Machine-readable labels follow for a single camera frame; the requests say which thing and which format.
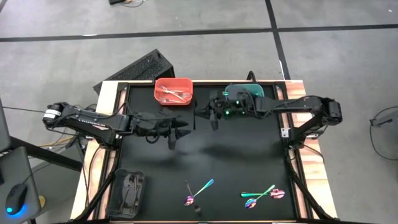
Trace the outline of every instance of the red basket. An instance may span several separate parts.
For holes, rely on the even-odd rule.
[[[189,105],[193,83],[189,78],[160,78],[155,83],[155,99],[161,105]]]

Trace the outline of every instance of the black floor stripe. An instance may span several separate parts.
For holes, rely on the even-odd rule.
[[[4,8],[4,6],[6,5],[6,3],[7,3],[7,0],[2,0],[0,2],[0,13],[1,13],[2,9]]]
[[[31,42],[50,40],[93,40],[93,39],[117,39],[132,37],[171,37],[185,35],[211,35],[211,34],[256,34],[271,32],[271,28],[237,28],[237,29],[208,29],[208,30],[181,30],[163,32],[141,32],[126,34],[98,34],[98,35],[64,35],[50,37],[4,37],[0,42]]]
[[[396,29],[398,24],[360,25],[360,26],[325,26],[325,27],[286,27],[278,28],[279,32],[311,32],[336,30],[369,30],[369,29]]]
[[[274,10],[272,9],[271,0],[266,0],[269,21],[271,22],[272,34],[274,35],[274,40],[276,44],[276,51],[278,53],[280,66],[282,67],[282,73],[286,80],[290,80],[289,69],[287,68],[287,62],[285,58],[284,49],[282,47],[282,41],[280,41],[280,36],[278,33],[278,26],[276,24]]]

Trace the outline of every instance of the black tabletop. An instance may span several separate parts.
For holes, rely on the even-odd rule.
[[[40,211],[41,206],[33,176],[31,176],[32,170],[26,149],[18,147],[0,157],[0,169],[4,177],[4,184],[0,185],[0,223],[23,223],[29,218],[34,218]],[[24,205],[19,213],[9,215],[6,213],[7,195],[13,186],[23,183],[24,180],[26,180],[24,184],[27,186]]]
[[[266,96],[275,98],[272,85],[263,88]],[[225,85],[195,86],[198,108],[208,103],[211,90],[221,94],[224,89]],[[131,108],[157,113],[161,106],[153,91],[153,87],[132,87]],[[190,123],[187,129],[192,129],[193,103],[170,109],[182,115]],[[283,156],[277,115],[262,120],[221,120],[214,132],[208,120],[196,118],[196,130],[181,138],[174,151],[167,148],[164,138],[155,144],[144,138],[124,138],[119,168],[147,176],[141,212],[135,220],[199,220],[192,207],[183,205],[189,195],[184,181],[189,181],[195,194],[210,179],[214,184],[195,197],[202,220],[289,220],[294,219],[294,204]],[[263,197],[254,208],[245,209],[247,198],[241,198],[241,192],[262,193],[272,184],[286,192],[284,198]]]
[[[6,117],[2,108],[0,99],[0,152],[7,149],[11,144],[10,135],[8,133],[8,127]]]

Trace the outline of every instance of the red plastic bin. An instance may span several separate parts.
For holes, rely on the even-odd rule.
[[[183,97],[184,101],[182,101],[179,97],[162,91],[162,87],[170,91],[178,91],[181,95],[189,93],[189,96]],[[189,78],[160,78],[156,80],[154,96],[161,105],[189,105],[192,95],[193,83]]]

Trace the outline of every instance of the desk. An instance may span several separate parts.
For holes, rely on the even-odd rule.
[[[129,83],[149,83],[150,81],[130,81]],[[194,82],[225,82],[225,83],[233,83],[233,82],[250,82],[249,80],[200,80],[200,81],[194,81]],[[260,82],[285,82],[286,90],[287,90],[287,96],[289,99],[294,99],[294,98],[299,98],[301,96],[305,95],[305,89],[302,81],[294,81],[294,80],[289,80],[289,81],[278,81],[278,80],[260,80]],[[118,86],[119,82],[118,81],[106,81],[103,82],[103,86],[101,89],[101,93],[99,94],[99,100],[98,100],[98,105],[97,105],[97,112],[99,113],[104,113],[104,114],[112,114],[114,109],[118,107],[118,105],[121,105],[121,102],[124,101],[126,97],[126,91],[122,90],[120,91],[120,95],[118,96],[120,102],[117,102],[115,105],[115,101],[117,99],[117,94],[118,94]],[[278,92],[278,97],[280,99],[283,99],[282,91]],[[289,127],[289,123],[287,120],[287,115],[283,114],[283,121],[284,121],[284,127]],[[293,118],[293,123],[295,126],[300,126],[304,122],[308,121],[311,118],[311,114],[309,113],[297,113],[297,114],[292,114]],[[318,141],[315,140],[307,140],[306,145],[309,145],[316,150],[320,151]],[[100,149],[96,155],[95,158],[93,158],[93,154],[98,148],[98,144],[96,141],[90,141],[88,144],[86,156],[85,156],[85,165],[84,169],[86,170],[86,174],[88,173],[88,167],[90,165],[90,162],[92,159],[93,165],[91,168],[91,177],[90,177],[90,188],[89,188],[89,198],[92,199],[94,194],[96,193],[99,183],[100,183],[100,178],[101,178],[101,171],[103,168],[104,164],[104,155],[105,155],[105,150]],[[315,197],[317,202],[324,208],[324,210],[331,216],[336,217],[336,211],[333,203],[333,198],[331,196],[330,192],[330,187],[328,183],[328,179],[326,176],[326,170],[325,166],[323,165],[322,159],[314,155],[312,152],[302,149],[301,150],[301,155],[300,158],[302,160],[302,165],[303,165],[303,170],[305,173],[306,177],[306,182],[307,182],[307,187],[309,191],[312,193],[312,195]],[[111,169],[111,166],[113,164],[113,159],[114,159],[114,153],[112,152],[109,157],[108,161],[108,172]],[[304,200],[302,197],[302,194],[300,193],[300,190],[296,188],[296,193],[297,193],[297,198],[298,198],[298,204],[300,208],[300,215],[301,217],[307,217],[307,213],[305,212],[305,204]],[[101,205],[100,205],[100,210],[99,210],[99,216],[98,218],[104,218],[105,217],[105,208],[108,203],[108,197],[109,197],[109,188],[103,195]],[[76,192],[76,197],[75,197],[75,203],[73,205],[73,210],[71,214],[71,218],[75,218],[79,216],[79,214],[83,211],[85,207],[85,199],[86,199],[86,189],[85,189],[85,181],[84,181],[84,176],[83,173],[80,175],[80,181],[78,184],[77,192]]]

